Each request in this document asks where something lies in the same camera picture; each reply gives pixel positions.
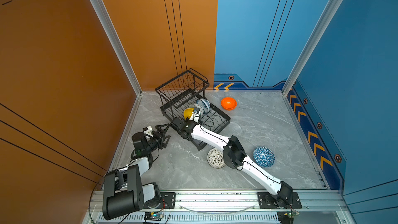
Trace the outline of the yellow plastic bowl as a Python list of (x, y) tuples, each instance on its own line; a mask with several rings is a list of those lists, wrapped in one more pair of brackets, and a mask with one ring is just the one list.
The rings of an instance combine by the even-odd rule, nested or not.
[(183, 117), (185, 120), (192, 120), (194, 116), (194, 108), (187, 108), (183, 112)]

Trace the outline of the blue floral white bowl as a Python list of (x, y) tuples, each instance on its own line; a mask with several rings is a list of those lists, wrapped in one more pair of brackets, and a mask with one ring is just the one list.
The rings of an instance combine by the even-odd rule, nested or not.
[(210, 102), (207, 99), (198, 99), (197, 104), (201, 106), (204, 115), (211, 111)]

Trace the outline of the orange plastic bowl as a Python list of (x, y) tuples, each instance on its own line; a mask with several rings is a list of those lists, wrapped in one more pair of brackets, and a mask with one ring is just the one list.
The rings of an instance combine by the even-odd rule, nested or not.
[(232, 97), (224, 97), (221, 100), (221, 106), (227, 111), (232, 111), (237, 107), (237, 101)]

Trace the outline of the green patterned white bowl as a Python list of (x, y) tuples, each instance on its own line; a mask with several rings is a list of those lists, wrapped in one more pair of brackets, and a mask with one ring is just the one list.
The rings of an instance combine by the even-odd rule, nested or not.
[(192, 103), (191, 108), (193, 108), (194, 113), (200, 113), (203, 110), (202, 106), (198, 103)]

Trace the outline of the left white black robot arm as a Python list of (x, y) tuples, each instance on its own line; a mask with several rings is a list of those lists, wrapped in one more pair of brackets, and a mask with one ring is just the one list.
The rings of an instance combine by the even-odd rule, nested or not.
[(144, 185), (142, 175), (151, 169), (155, 161), (152, 153), (167, 148), (171, 138), (167, 135), (170, 126), (149, 126), (133, 134), (131, 161), (104, 176), (102, 212), (106, 220), (140, 211), (144, 206), (156, 208), (164, 204), (157, 183)]

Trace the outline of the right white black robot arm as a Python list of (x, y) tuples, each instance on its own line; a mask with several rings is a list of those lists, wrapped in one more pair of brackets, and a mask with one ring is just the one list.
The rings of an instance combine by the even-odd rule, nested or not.
[(275, 199), (276, 206), (291, 208), (293, 204), (293, 189), (286, 182), (272, 176), (257, 165), (245, 152), (239, 139), (235, 136), (227, 137), (214, 133), (196, 121), (175, 118), (172, 126), (180, 136), (189, 141), (204, 142), (223, 154), (226, 166), (246, 173)]

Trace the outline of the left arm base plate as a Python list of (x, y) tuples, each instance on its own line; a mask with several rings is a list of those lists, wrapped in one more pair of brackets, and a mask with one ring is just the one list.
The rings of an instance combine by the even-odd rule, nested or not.
[(158, 196), (155, 196), (153, 199), (145, 202), (144, 209), (154, 209), (154, 210), (160, 210), (163, 208), (174, 209), (175, 202), (176, 202), (175, 192), (160, 192)]

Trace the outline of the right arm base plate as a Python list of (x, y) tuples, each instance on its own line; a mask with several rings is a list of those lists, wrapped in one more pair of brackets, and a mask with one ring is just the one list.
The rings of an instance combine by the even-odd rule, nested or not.
[(258, 192), (257, 193), (258, 197), (258, 202), (260, 205), (260, 209), (301, 209), (302, 208), (302, 203), (299, 198), (299, 195), (297, 192), (293, 192), (291, 200), (289, 200), (289, 206), (287, 203), (284, 203), (283, 201), (277, 201), (271, 194), (268, 192)]

